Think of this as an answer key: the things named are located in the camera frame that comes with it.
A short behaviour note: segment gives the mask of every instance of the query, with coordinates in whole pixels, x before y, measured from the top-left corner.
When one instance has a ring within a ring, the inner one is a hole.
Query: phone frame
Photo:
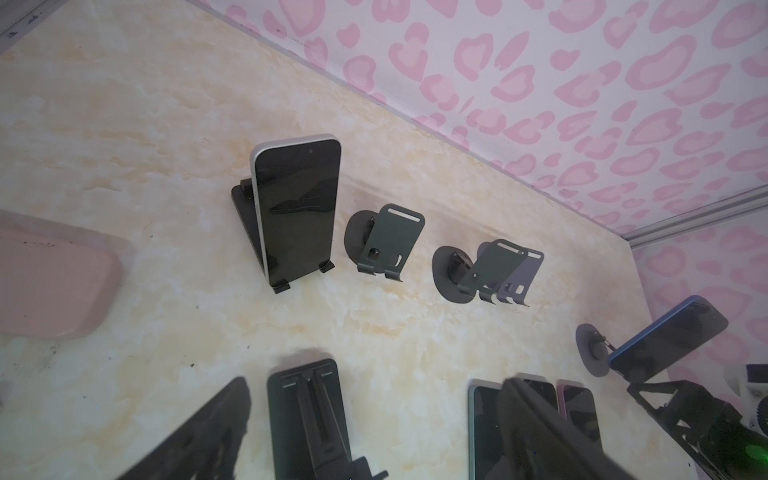
[[[619,356],[621,356],[621,355],[625,354],[625,353],[626,353],[627,351],[629,351],[629,350],[630,350],[632,347],[634,347],[635,345],[637,345],[637,343],[638,343],[638,342],[640,342],[641,340],[644,340],[644,339],[646,339],[646,338],[647,338],[648,336],[650,336],[650,335],[651,335],[651,334],[652,334],[654,331],[656,331],[657,329],[659,329],[659,328],[661,328],[662,326],[666,325],[666,323],[667,323],[667,322],[669,322],[670,320],[672,320],[672,319],[673,319],[673,318],[674,318],[674,317],[675,317],[675,316],[676,316],[678,313],[680,313],[680,312],[681,312],[683,309],[685,309],[686,307],[688,307],[688,306],[689,306],[691,303],[696,303],[696,302],[705,303],[706,305],[708,305],[708,306],[710,306],[711,308],[713,308],[713,309],[714,309],[716,312],[718,312],[718,313],[719,313],[719,314],[720,314],[720,315],[721,315],[721,316],[722,316],[722,317],[725,319],[725,321],[726,321],[726,329],[728,328],[728,325],[729,325],[729,323],[728,323],[728,319],[727,319],[727,318],[726,318],[726,317],[725,317],[725,316],[724,316],[724,315],[723,315],[723,314],[722,314],[722,313],[721,313],[721,312],[720,312],[718,309],[716,309],[716,308],[714,307],[714,305],[712,305],[712,303],[710,303],[710,301],[709,301],[709,300],[707,300],[707,299],[705,299],[704,297],[702,297],[702,296],[699,296],[699,295],[691,295],[691,296],[689,296],[688,298],[686,298],[685,300],[683,300],[683,301],[682,301],[680,304],[678,304],[677,306],[675,306],[675,307],[674,307],[672,310],[670,310],[669,312],[665,313],[665,314],[664,314],[664,316],[662,316],[660,319],[656,320],[655,322],[653,322],[653,323],[652,323],[652,324],[650,324],[649,326],[645,327],[645,328],[644,328],[644,329],[643,329],[643,330],[642,330],[640,333],[638,333],[637,335],[633,336],[633,337],[632,337],[631,339],[629,339],[629,340],[628,340],[628,341],[627,341],[627,342],[626,342],[624,345],[620,346],[620,347],[619,347],[619,348],[617,348],[615,351],[611,352],[611,354],[610,354],[610,355],[608,355],[608,358],[607,358],[608,366],[609,366],[609,367],[611,367],[611,369],[613,369],[613,370],[616,370],[616,369],[614,368],[614,365],[613,365],[613,364],[614,364],[614,361],[615,361],[615,359],[616,359],[617,357],[619,357]],[[725,329],[723,329],[723,330],[721,330],[720,332],[716,333],[716,334],[715,334],[715,335],[714,335],[712,338],[714,338],[715,336],[719,335],[719,334],[720,334],[720,333],[722,333],[724,330],[725,330]],[[658,375],[659,373],[663,372],[664,370],[668,369],[670,366],[671,366],[671,365],[669,365],[669,366],[666,366],[666,367],[664,367],[663,369],[659,370],[658,372],[656,372],[655,374],[653,374],[651,377],[649,377],[649,379],[652,379],[654,376],[656,376],[656,375]],[[620,375],[621,375],[623,378],[625,378],[625,379],[627,378],[626,376],[624,376],[624,373],[623,373],[623,372],[621,372],[621,371],[619,371],[619,370],[616,370],[616,372],[618,372],[618,373],[619,373],[619,374],[620,374]]]
[[[584,434],[584,432],[581,431],[581,429],[576,426],[571,421],[571,418],[568,416],[568,409],[565,407],[565,389],[571,388],[571,389],[582,389],[589,392],[589,395],[592,397],[592,405],[594,407],[594,416],[598,419],[598,432],[600,432],[600,417],[598,416],[598,404],[594,401],[594,393],[590,389],[588,389],[585,386],[582,385],[575,385],[573,383],[558,383],[557,392],[558,392],[558,410],[560,412],[560,415],[565,419],[568,423],[573,425],[580,433]],[[598,447],[600,450],[603,449],[603,437],[601,435],[600,437],[600,443],[594,444],[596,447]]]
[[[256,178],[256,161],[259,158],[259,155],[264,153],[265,151],[272,150],[274,148],[281,148],[281,147],[293,147],[296,145],[304,145],[304,144],[311,144],[319,141],[327,141],[327,140],[333,140],[337,144],[339,144],[339,173],[341,172],[341,153],[342,153],[342,147],[341,142],[338,138],[333,136],[332,134],[320,134],[320,135],[311,135],[309,137],[299,137],[299,138],[288,138],[286,140],[275,140],[275,141],[267,141],[262,144],[258,144],[256,147],[253,148],[253,150],[250,152],[250,160],[248,162],[250,166],[250,177],[251,181],[253,182],[253,205],[256,208],[256,219],[257,223],[259,224],[259,239],[261,243],[261,257],[263,258],[263,265],[262,268],[264,270],[264,275],[266,276],[266,281],[268,284],[272,286],[272,280],[270,279],[270,269],[268,262],[266,261],[266,238],[264,236],[264,229],[263,224],[261,221],[261,206],[259,205],[259,182]],[[333,213],[334,223],[336,219],[336,212]]]
[[[487,382],[485,380],[472,380],[469,383],[467,393],[467,416],[469,417],[469,480],[477,480],[475,478],[475,390],[478,387],[501,390],[502,384],[496,382]]]

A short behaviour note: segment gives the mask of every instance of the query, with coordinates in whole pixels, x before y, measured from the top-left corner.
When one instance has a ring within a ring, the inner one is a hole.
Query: white smartphone
[[[330,261],[341,143],[331,134],[271,141],[250,156],[262,267],[272,288]]]

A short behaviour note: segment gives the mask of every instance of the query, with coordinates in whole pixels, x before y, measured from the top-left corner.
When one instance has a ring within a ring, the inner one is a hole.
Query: black bracket
[[[491,242],[480,244],[480,247],[478,247],[478,258],[490,244]],[[538,250],[527,250],[528,255],[523,260],[523,263],[512,272],[512,275],[504,282],[504,286],[496,292],[496,299],[499,302],[512,303],[507,300],[511,298],[518,305],[528,306],[525,303],[525,294],[531,288],[531,283],[533,283],[539,267],[544,262],[544,254]]]
[[[239,376],[118,480],[233,480],[250,415],[250,393]]]
[[[271,375],[266,383],[276,480],[382,480],[365,457],[352,460],[339,384],[331,359]]]
[[[576,347],[587,371],[594,376],[606,376],[611,371],[608,366],[608,350],[615,351],[613,345],[590,323],[576,327]]]
[[[357,271],[384,273],[400,282],[402,268],[424,224],[423,215],[395,204],[385,205],[378,213],[361,210],[346,225],[346,254],[357,263]]]
[[[711,478],[733,478],[733,467],[739,478],[766,477],[768,467],[743,454],[745,445],[765,445],[765,438],[741,425],[742,415],[703,386],[688,380],[632,383],[627,392]],[[672,396],[655,409],[642,392]]]
[[[472,263],[463,250],[440,247],[432,256],[432,278],[443,297],[454,303],[469,303],[480,292],[480,299],[492,297],[528,256],[528,249],[508,240],[494,240]]]
[[[266,270],[264,269],[264,259],[262,258],[261,254],[259,220],[256,216],[256,204],[253,202],[253,179],[244,178],[240,181],[239,185],[232,187],[232,201],[235,203],[237,213],[240,215],[240,220],[243,222],[243,227],[248,234],[248,238],[250,239],[250,244],[253,247],[253,251],[256,252],[256,257],[259,259],[261,270],[266,273]],[[276,261],[277,258],[273,257],[269,254],[269,252],[267,252],[266,265],[274,266]],[[325,273],[328,270],[331,270],[333,267],[333,263],[330,260],[326,260],[318,266],[318,270],[320,270],[321,273]],[[289,288],[290,284],[285,281],[285,279],[278,280],[272,285],[272,290],[274,290],[275,293],[284,292]]]

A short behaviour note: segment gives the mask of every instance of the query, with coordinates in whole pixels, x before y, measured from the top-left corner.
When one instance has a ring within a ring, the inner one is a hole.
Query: circular stand base
[[[611,371],[608,366],[608,348],[605,343],[595,340],[600,333],[589,323],[582,323],[576,328],[576,347],[587,371],[594,376],[606,376]]]
[[[458,291],[458,286],[448,277],[448,264],[451,263],[454,252],[466,255],[464,250],[456,247],[440,247],[432,255],[432,279],[440,295],[453,303],[469,303],[474,297]]]
[[[349,218],[344,230],[344,250],[349,259],[357,265],[366,244],[362,241],[371,219],[376,220],[378,213],[371,210],[361,210]]]

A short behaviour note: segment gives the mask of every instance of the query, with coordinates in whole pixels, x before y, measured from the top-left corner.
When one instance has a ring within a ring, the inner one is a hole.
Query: pink leopard print wallpaper
[[[619,234],[768,184],[765,0],[197,1]]]

